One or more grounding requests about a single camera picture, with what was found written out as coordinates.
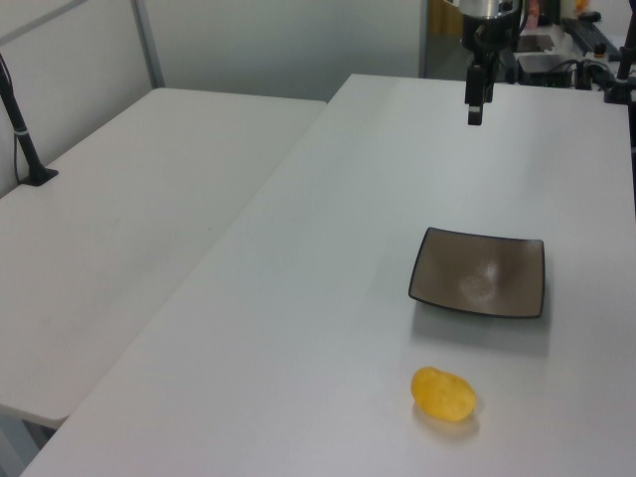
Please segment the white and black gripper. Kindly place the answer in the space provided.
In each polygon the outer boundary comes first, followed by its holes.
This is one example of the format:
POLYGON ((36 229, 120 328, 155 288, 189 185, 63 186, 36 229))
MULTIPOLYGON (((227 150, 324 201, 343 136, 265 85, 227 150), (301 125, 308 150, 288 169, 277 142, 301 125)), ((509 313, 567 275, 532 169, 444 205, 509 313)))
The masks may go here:
POLYGON ((496 51, 514 43, 522 30, 522 2, 461 0, 457 9, 462 15, 461 44, 482 55, 482 67, 471 65, 467 70, 465 103, 468 124, 481 125, 483 102, 492 101, 496 80, 496 51))

